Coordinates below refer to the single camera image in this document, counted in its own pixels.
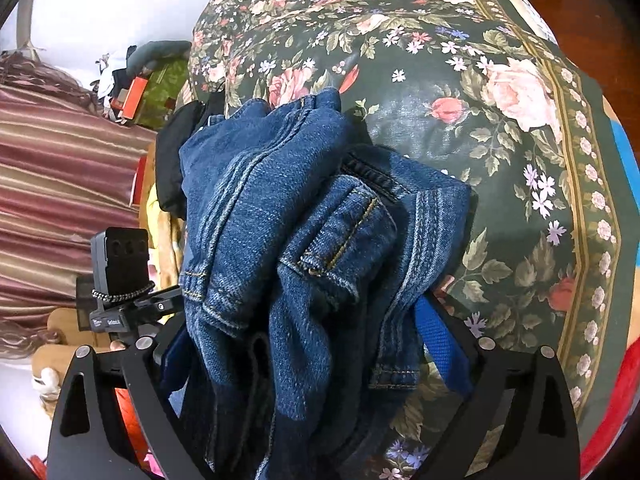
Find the floral comforter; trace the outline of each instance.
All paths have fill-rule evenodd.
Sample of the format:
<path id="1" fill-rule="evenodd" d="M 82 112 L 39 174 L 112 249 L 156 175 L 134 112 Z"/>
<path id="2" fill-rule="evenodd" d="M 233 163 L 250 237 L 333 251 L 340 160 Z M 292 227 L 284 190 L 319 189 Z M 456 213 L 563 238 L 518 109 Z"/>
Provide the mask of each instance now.
<path id="1" fill-rule="evenodd" d="M 476 336 L 556 348 L 588 441 L 625 351 L 638 216 L 600 89 L 509 0 L 211 0 L 190 71 L 201 100 L 225 85 L 227 114 L 338 88 L 375 143 L 471 184 L 437 295 Z M 427 361 L 363 478 L 411 476 L 458 403 Z"/>

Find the jeans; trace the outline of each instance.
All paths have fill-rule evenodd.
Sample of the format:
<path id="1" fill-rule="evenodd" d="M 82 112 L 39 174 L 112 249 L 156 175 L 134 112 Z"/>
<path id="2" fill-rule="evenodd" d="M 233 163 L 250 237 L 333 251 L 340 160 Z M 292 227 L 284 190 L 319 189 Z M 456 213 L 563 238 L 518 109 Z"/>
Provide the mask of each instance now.
<path id="1" fill-rule="evenodd" d="M 273 112 L 252 100 L 212 122 L 180 150 L 180 285 L 214 392 L 202 402 L 215 403 L 191 431 L 209 433 L 216 471 L 260 449 L 258 479 L 314 478 L 320 457 L 348 474 L 417 384 L 412 305 L 462 238 L 470 189 L 356 144 L 334 89 Z M 257 334 L 274 394 L 260 443 L 248 420 L 265 384 Z"/>

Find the red object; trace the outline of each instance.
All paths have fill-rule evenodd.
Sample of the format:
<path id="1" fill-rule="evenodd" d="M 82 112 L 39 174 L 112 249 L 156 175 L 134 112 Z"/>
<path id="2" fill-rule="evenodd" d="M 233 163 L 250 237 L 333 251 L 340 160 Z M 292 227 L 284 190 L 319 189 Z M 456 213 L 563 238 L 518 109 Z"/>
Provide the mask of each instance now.
<path id="1" fill-rule="evenodd" d="M 124 99 L 124 106 L 122 108 L 122 116 L 125 119 L 133 119 L 136 115 L 136 110 L 138 109 L 147 83 L 148 80 L 142 79 L 141 77 L 135 78 L 131 83 L 129 93 L 127 94 L 127 98 Z"/>
<path id="2" fill-rule="evenodd" d="M 133 446 L 133 451 L 136 453 L 138 462 L 144 469 L 149 469 L 149 464 L 145 462 L 146 454 L 148 453 L 149 446 L 146 443 L 146 438 L 142 433 L 142 428 L 136 417 L 136 412 L 133 409 L 129 392 L 120 388 L 116 388 L 116 398 L 118 399 L 118 405 L 120 406 L 120 412 L 122 413 L 122 420 L 127 428 L 127 434 L 129 440 Z"/>
<path id="3" fill-rule="evenodd" d="M 356 81 L 359 73 L 360 73 L 360 69 L 358 68 L 358 66 L 357 65 L 354 66 L 351 69 L 351 71 L 344 77 L 344 80 L 340 85 L 338 92 L 340 92 L 341 94 L 346 92 L 351 87 L 351 85 Z"/>
<path id="4" fill-rule="evenodd" d="M 582 478 L 596 468 L 613 444 L 613 439 L 629 414 L 639 384 L 640 339 L 637 339 L 626 349 L 604 418 L 580 454 Z"/>
<path id="5" fill-rule="evenodd" d="M 129 206 L 140 205 L 142 200 L 142 183 L 145 179 L 146 155 L 140 157 L 136 174 L 133 176 Z"/>
<path id="6" fill-rule="evenodd" d="M 36 473 L 38 480 L 47 480 L 47 466 L 44 465 L 44 462 L 40 460 L 40 457 L 33 455 L 29 457 L 29 464 L 31 465 L 31 469 Z"/>

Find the white wall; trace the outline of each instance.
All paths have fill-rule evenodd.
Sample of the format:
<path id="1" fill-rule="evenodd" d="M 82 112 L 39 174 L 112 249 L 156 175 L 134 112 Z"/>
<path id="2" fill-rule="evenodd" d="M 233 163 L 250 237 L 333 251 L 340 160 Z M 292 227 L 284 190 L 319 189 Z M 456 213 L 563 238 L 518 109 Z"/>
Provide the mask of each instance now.
<path id="1" fill-rule="evenodd" d="M 31 42 L 40 58 L 71 73 L 84 86 L 99 78 L 103 54 L 151 40 L 191 40 L 209 0 L 34 0 Z M 10 40 L 8 22 L 0 48 Z"/>
<path id="2" fill-rule="evenodd" d="M 0 361 L 0 426 L 25 459 L 47 456 L 51 420 L 31 387 L 31 365 Z"/>

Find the cord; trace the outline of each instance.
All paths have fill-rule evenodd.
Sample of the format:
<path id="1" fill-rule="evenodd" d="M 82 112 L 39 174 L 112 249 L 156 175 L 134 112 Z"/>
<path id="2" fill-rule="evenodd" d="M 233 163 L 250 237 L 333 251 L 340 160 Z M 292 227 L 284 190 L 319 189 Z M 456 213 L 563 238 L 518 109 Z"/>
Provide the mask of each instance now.
<path id="1" fill-rule="evenodd" d="M 91 295 L 96 300 L 102 300 L 104 303 L 119 303 L 121 301 L 131 301 L 139 298 L 143 294 L 146 294 L 152 291 L 156 287 L 154 282 L 149 281 L 145 286 L 135 290 L 133 292 L 128 292 L 127 294 L 115 294 L 114 296 L 110 296 L 109 294 L 103 294 L 93 289 L 91 291 Z"/>

